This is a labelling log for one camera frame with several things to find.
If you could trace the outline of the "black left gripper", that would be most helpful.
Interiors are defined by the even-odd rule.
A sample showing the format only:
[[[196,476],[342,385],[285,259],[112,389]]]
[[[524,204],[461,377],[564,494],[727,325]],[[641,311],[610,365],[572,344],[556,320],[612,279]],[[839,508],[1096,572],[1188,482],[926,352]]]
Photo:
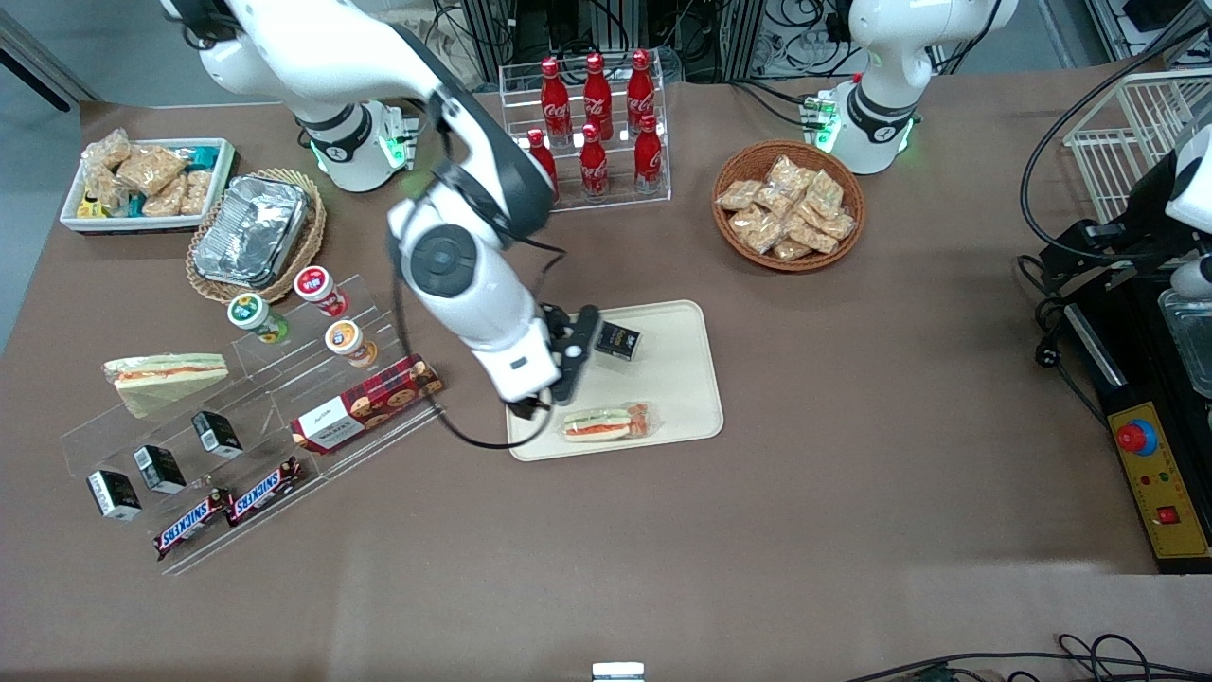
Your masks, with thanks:
[[[1126,210],[1107,224],[1084,219],[1070,224],[1056,245],[1040,254],[1044,288],[1057,291],[1091,269],[1126,262],[1138,275],[1150,275],[1183,256],[1183,228],[1165,208],[1173,187],[1137,187]]]

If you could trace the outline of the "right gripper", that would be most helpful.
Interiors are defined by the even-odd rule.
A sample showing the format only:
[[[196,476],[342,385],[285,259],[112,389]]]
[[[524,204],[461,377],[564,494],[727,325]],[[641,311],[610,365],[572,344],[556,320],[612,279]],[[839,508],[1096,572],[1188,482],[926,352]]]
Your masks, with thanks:
[[[541,319],[531,319],[524,336],[501,350],[471,350],[490,382],[507,405],[538,396],[547,388],[554,405],[564,406],[573,401],[581,373],[584,371],[590,350],[598,340],[601,319],[598,306],[581,306],[571,320],[564,337],[564,354],[554,361],[549,346],[549,332]]]

